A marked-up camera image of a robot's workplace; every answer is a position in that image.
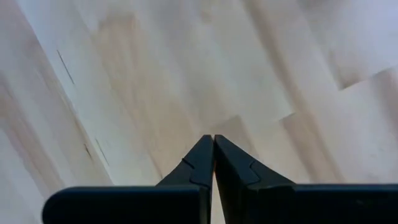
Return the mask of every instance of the wooden floor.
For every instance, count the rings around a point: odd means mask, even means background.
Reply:
[[[395,0],[0,1],[0,222],[154,185],[205,133],[296,182],[397,182],[397,21]]]

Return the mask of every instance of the wood grain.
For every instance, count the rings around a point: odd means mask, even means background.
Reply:
[[[1,1],[1,221],[40,223],[68,186],[156,184],[202,134],[296,182],[396,182],[397,9]]]

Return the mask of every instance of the scuff mark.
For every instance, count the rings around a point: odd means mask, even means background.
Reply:
[[[86,150],[88,156],[90,157],[91,160],[93,160],[93,157],[91,156],[91,153],[89,152],[89,150],[88,150],[88,148],[87,148],[87,145],[84,144],[84,146],[85,146],[85,150]]]
[[[97,139],[95,139],[95,141],[97,142],[97,145],[98,145],[98,147],[99,147],[99,150],[101,151],[102,155],[104,156],[105,162],[106,162],[107,165],[109,166],[109,162],[108,162],[108,160],[107,160],[107,158],[106,158],[104,152],[102,151],[102,148],[101,148],[101,146],[100,146],[100,143],[98,142]]]
[[[72,81],[72,83],[75,84],[75,81],[73,81],[73,78],[72,78],[72,76],[70,75],[69,70],[68,70],[67,66],[65,65],[65,62],[63,61],[63,58],[62,58],[62,56],[61,56],[60,51],[57,50],[57,52],[58,52],[58,56],[59,56],[60,59],[61,59],[61,62],[62,62],[63,67],[65,68],[65,70],[66,70],[67,73],[68,73],[68,76],[69,76],[70,81]]]

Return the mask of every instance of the black plastic object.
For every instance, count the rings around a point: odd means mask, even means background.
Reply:
[[[210,223],[213,140],[203,136],[155,187],[74,187],[51,196],[49,223]]]
[[[215,154],[226,224],[398,222],[398,185],[295,184],[223,136]]]
[[[154,187],[62,190],[43,221],[210,223],[215,162],[226,224],[398,222],[398,185],[295,184],[220,135],[203,136]]]

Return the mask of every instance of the black plastic part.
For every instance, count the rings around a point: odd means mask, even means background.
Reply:
[[[203,136],[155,187],[62,190],[43,222],[210,223],[215,161],[226,224],[398,222],[398,185],[295,184],[220,135]]]
[[[49,223],[207,223],[207,190],[198,186],[76,187],[47,200]]]
[[[258,223],[398,223],[398,185],[288,185],[258,202]]]
[[[182,159],[180,164],[161,180],[160,185],[197,184],[208,188],[213,184],[213,139],[204,135]]]
[[[226,224],[259,223],[259,202],[254,187],[294,184],[222,135],[215,136],[216,179]]]
[[[203,136],[155,187],[77,187],[47,200],[49,223],[210,223],[214,153]]]
[[[295,184],[215,136],[226,224],[397,223],[398,185]]]

